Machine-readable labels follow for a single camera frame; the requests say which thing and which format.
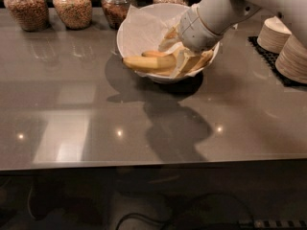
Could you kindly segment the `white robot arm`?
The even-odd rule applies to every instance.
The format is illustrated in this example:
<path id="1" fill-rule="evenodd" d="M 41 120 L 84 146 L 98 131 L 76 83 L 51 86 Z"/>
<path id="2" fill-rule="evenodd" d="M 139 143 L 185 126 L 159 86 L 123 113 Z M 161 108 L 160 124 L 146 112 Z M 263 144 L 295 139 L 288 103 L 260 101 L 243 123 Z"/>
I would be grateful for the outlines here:
<path id="1" fill-rule="evenodd" d="M 307 0 L 200 0 L 164 35 L 159 50 L 166 51 L 178 42 L 195 53 L 209 50 L 231 26 L 261 10 L 278 17 L 307 46 Z"/>

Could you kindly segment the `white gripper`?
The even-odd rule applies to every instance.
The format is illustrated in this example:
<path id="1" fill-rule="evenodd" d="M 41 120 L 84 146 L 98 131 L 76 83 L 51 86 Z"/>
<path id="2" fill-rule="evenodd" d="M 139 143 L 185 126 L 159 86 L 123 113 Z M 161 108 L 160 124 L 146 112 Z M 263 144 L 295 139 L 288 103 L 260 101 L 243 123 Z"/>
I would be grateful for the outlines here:
<path id="1" fill-rule="evenodd" d="M 179 47 L 174 51 L 176 67 L 171 78 L 176 79 L 186 75 L 199 62 L 201 55 L 195 53 L 212 49 L 222 38 L 204 25 L 198 13 L 198 6 L 193 5 L 182 15 L 178 25 L 164 35 L 158 50 L 166 52 L 180 41 L 186 47 Z"/>

